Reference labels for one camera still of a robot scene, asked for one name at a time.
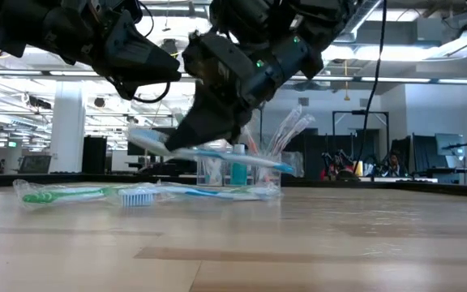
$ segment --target table surface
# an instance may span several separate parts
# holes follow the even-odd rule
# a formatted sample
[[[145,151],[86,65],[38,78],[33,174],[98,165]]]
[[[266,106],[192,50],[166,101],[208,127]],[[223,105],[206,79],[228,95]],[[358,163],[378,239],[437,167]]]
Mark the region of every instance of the table surface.
[[[467,292],[467,198],[301,188],[30,212],[0,188],[0,291]]]

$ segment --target ceiling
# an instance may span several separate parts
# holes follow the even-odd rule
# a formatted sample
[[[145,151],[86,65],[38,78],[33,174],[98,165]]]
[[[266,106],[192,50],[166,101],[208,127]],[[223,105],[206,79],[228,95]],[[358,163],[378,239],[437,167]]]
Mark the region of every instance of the ceiling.
[[[366,13],[366,21],[362,19],[362,25],[358,26],[356,33],[351,36],[353,41],[348,42],[341,37],[324,52],[326,67],[322,74],[374,75],[379,44],[379,20],[382,14],[379,1],[374,1],[376,6]],[[182,1],[144,3],[155,16],[154,29],[149,39],[156,44],[160,45],[164,39],[175,39],[178,42],[178,49],[184,49],[189,32],[194,30],[203,32],[210,28],[206,19],[209,1],[194,0],[193,6],[189,6],[189,2]],[[467,6],[464,0],[389,0],[388,4],[386,53],[382,55],[385,59],[381,67],[382,76],[467,78],[467,53],[457,57],[448,54],[448,51],[455,52],[455,46],[450,47],[450,45],[455,44],[459,37],[463,38],[460,28],[467,24]],[[190,14],[189,10],[194,10],[195,13]],[[150,27],[151,20],[148,17],[144,17],[137,25],[141,33],[146,33]],[[11,56],[0,58],[0,70],[8,69],[91,70],[90,67],[79,63],[69,66],[60,57],[32,47],[26,49],[22,58]],[[7,112],[0,114],[1,141],[8,136],[18,136],[24,137],[28,141],[25,143],[27,147],[35,150],[48,147],[52,114],[43,109],[40,109],[41,115],[26,114],[38,111],[37,108],[28,105],[27,100],[35,97],[54,106],[56,82],[55,79],[0,76],[0,112]],[[166,116],[174,110],[179,109],[183,112],[188,110],[194,92],[193,83],[176,83],[161,103],[144,105],[120,99],[114,87],[103,80],[84,80],[81,83],[83,93],[88,99],[86,132],[108,136],[109,146],[113,148],[125,146],[122,131],[128,125],[128,121],[123,116],[124,113],[136,117],[139,124],[145,126],[176,125],[172,118]],[[291,91],[293,89],[291,85],[287,84],[283,90]],[[369,89],[370,86],[371,84],[356,83],[351,84],[350,88]],[[380,86],[378,93],[390,89],[390,86]],[[331,82],[323,83],[320,90],[336,91],[344,87],[345,83]],[[138,94],[142,98],[152,99],[163,92],[164,88],[164,85],[146,86],[140,88]],[[94,105],[97,98],[105,100],[105,107]]]

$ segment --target toothbrush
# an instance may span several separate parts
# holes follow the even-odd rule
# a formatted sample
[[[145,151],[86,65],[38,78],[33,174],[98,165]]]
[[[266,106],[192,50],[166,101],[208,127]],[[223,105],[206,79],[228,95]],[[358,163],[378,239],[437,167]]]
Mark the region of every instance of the toothbrush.
[[[273,189],[269,190],[268,193],[268,189],[263,187],[239,188],[229,191],[210,191],[192,187],[156,186],[120,190],[118,192],[118,200],[116,200],[116,196],[110,197],[115,199],[115,203],[123,207],[145,207],[152,205],[152,203],[156,201],[156,195],[167,193],[234,201],[263,200],[264,198],[272,198],[280,194],[279,191],[277,193],[277,190]]]
[[[283,136],[287,135],[291,127],[300,119],[300,115],[302,114],[302,106],[299,105],[294,108],[288,116],[281,122],[278,130],[276,131],[275,135],[272,137],[272,140],[268,144],[266,148],[266,153],[271,153],[272,150],[276,147],[278,140]]]
[[[307,114],[304,118],[301,118],[295,126],[289,131],[285,136],[281,137],[275,144],[275,148],[272,150],[271,154],[273,156],[277,155],[284,151],[285,146],[291,141],[291,139],[300,134],[310,123],[314,122],[315,118],[310,114]]]
[[[199,157],[211,157],[211,158],[219,158],[222,160],[226,160],[228,162],[236,162],[243,165],[253,165],[253,166],[260,166],[271,168],[274,170],[279,170],[285,174],[293,174],[294,169],[290,165],[285,163],[278,163],[274,161],[270,161],[263,158],[248,156],[248,155],[240,155],[235,153],[225,153],[225,152],[215,152],[215,151],[206,151],[206,150],[190,150],[190,149],[179,149],[174,153],[181,153],[183,156],[199,156]]]
[[[277,163],[274,161],[266,160],[263,158],[252,157],[248,155],[240,155],[235,153],[226,153],[226,152],[216,152],[210,150],[194,150],[194,149],[179,149],[173,152],[167,150],[165,145],[156,139],[157,137],[160,138],[160,135],[157,133],[151,133],[155,131],[146,131],[140,129],[132,129],[128,133],[128,139],[140,147],[144,147],[149,149],[149,151],[156,153],[157,155],[162,156],[171,156],[171,157],[178,157],[182,159],[194,160],[195,157],[211,157],[211,158],[219,158],[221,160],[226,160],[229,162],[237,162],[244,165],[253,165],[253,166],[260,166],[271,168],[274,170],[279,170],[280,172],[293,174],[294,169],[290,165],[286,165],[285,163]]]
[[[98,200],[105,197],[105,189],[101,187],[67,188],[54,191],[38,191],[24,195],[21,200],[28,204],[63,204]]]

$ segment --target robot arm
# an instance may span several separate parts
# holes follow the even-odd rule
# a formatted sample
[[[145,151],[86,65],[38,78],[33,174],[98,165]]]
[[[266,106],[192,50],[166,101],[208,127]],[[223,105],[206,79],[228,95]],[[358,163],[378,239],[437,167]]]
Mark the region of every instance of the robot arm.
[[[360,1],[213,0],[212,30],[190,35],[182,55],[198,80],[195,103],[167,149],[234,142],[252,110],[289,78],[323,69],[321,52]],[[302,21],[292,28],[297,16]],[[21,57],[33,45],[88,64],[131,100],[139,86],[181,78],[179,62],[136,30],[141,17],[138,0],[0,0],[0,49]]]
[[[358,2],[213,0],[212,30],[192,34],[182,55],[185,70],[198,80],[195,102],[167,140],[167,149],[218,139],[233,143],[252,110],[270,101],[282,84],[299,71],[311,79],[323,69],[321,52],[343,30]],[[298,15],[302,22],[292,28]]]
[[[139,86],[179,81],[179,62],[135,28],[137,0],[0,0],[0,49],[18,58],[26,45],[93,67],[134,98]]]

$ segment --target plastic packaging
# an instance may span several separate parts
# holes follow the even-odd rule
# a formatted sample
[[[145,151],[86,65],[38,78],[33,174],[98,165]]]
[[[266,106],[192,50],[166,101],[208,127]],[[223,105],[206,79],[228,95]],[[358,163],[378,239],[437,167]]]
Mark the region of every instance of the plastic packaging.
[[[101,200],[122,207],[141,207],[198,198],[243,201],[273,200],[282,196],[275,186],[205,189],[175,183],[64,187],[16,180],[14,190],[19,202],[32,210]]]
[[[223,161],[216,158],[199,157],[197,161],[197,184],[221,187],[224,180]]]
[[[265,153],[273,153],[274,149],[278,143],[278,141],[283,137],[286,136],[290,131],[292,131],[293,127],[300,119],[300,115],[302,114],[302,106],[299,105],[294,108],[291,113],[282,121],[279,129],[276,131],[275,135],[273,136],[272,140],[269,142],[268,147],[266,148]]]
[[[64,204],[103,200],[107,194],[103,187],[43,186],[21,179],[14,181],[19,202],[26,208],[41,208]]]
[[[286,153],[284,149],[292,138],[300,134],[309,124],[315,121],[315,118],[310,114],[306,114],[302,118],[301,115],[302,107],[299,105],[280,124],[266,148],[261,148],[260,145],[256,145],[255,143],[249,144],[250,150],[259,151],[259,155],[266,160],[290,165],[293,172],[288,174],[292,174],[295,177],[304,176],[303,155],[300,152]],[[247,136],[246,139],[248,141],[254,141],[249,129],[244,129],[243,134]],[[271,183],[280,186],[281,174],[269,168],[258,167],[255,170],[255,185],[268,185]]]
[[[267,167],[287,174],[292,174],[294,172],[294,169],[291,166],[283,163],[276,163],[274,161],[267,160],[264,157],[239,155],[231,152],[220,152],[208,149],[181,148],[170,152],[164,145],[164,138],[166,138],[166,136],[162,135],[158,131],[140,127],[131,127],[127,131],[127,139],[130,142],[159,156],[177,157],[187,160],[197,160],[198,157],[215,158],[243,165]]]

